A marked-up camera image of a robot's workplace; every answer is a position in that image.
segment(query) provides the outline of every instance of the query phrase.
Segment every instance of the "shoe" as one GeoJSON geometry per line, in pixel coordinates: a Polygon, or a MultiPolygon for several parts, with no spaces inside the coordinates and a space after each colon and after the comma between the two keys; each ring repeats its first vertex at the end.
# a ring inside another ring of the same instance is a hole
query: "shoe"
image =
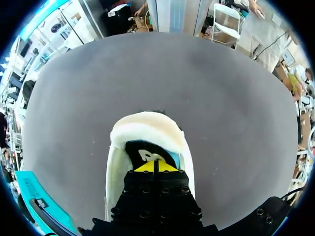
{"type": "Polygon", "coordinates": [[[140,112],[120,119],[110,134],[106,169],[105,221],[111,221],[129,170],[148,161],[160,159],[189,178],[189,188],[195,197],[192,158],[184,132],[168,116],[157,112],[140,112]]]}

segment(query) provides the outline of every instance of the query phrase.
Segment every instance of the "chair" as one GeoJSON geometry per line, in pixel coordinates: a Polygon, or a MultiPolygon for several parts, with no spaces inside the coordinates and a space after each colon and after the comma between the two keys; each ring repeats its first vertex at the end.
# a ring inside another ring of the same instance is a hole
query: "chair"
{"type": "Polygon", "coordinates": [[[240,31],[240,14],[232,8],[229,8],[229,7],[222,5],[222,4],[219,4],[219,3],[215,3],[215,5],[214,5],[214,24],[213,24],[213,33],[212,33],[211,41],[219,42],[219,43],[223,43],[223,44],[237,42],[241,37],[239,34],[239,31],[240,31]],[[230,17],[237,19],[237,21],[238,21],[237,31],[217,23],[216,22],[216,11],[222,12],[225,15],[228,15],[230,17]],[[219,33],[219,32],[223,32],[223,33],[230,35],[231,37],[235,38],[236,41],[224,43],[224,42],[215,40],[214,34],[219,33]]]}

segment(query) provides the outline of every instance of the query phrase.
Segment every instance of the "teal box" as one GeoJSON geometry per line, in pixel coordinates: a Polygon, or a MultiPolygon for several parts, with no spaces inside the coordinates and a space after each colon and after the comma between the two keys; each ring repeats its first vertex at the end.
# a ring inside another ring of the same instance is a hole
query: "teal box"
{"type": "Polygon", "coordinates": [[[16,171],[17,182],[19,184],[22,198],[31,216],[45,234],[54,233],[36,214],[30,205],[30,200],[36,198],[45,210],[60,224],[75,233],[75,228],[70,216],[62,210],[54,200],[47,194],[40,185],[36,176],[31,171],[16,171]]]}

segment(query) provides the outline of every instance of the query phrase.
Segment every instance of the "gray tabletop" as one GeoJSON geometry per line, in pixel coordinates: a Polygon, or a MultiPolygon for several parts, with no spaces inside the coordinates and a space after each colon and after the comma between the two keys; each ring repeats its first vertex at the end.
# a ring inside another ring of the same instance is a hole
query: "gray tabletop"
{"type": "Polygon", "coordinates": [[[225,46],[166,33],[88,43],[43,68],[25,123],[25,167],[76,226],[104,219],[110,131],[165,110],[191,150],[204,225],[222,229],[288,191],[297,151],[290,92],[225,46]]]}

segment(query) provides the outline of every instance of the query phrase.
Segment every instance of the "shoe insole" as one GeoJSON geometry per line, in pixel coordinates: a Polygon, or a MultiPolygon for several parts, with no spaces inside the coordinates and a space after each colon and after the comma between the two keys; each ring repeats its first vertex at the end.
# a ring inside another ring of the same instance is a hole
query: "shoe insole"
{"type": "Polygon", "coordinates": [[[131,159],[133,169],[156,159],[164,160],[170,166],[179,169],[179,154],[169,152],[162,147],[143,140],[129,141],[126,143],[125,151],[131,159]]]}

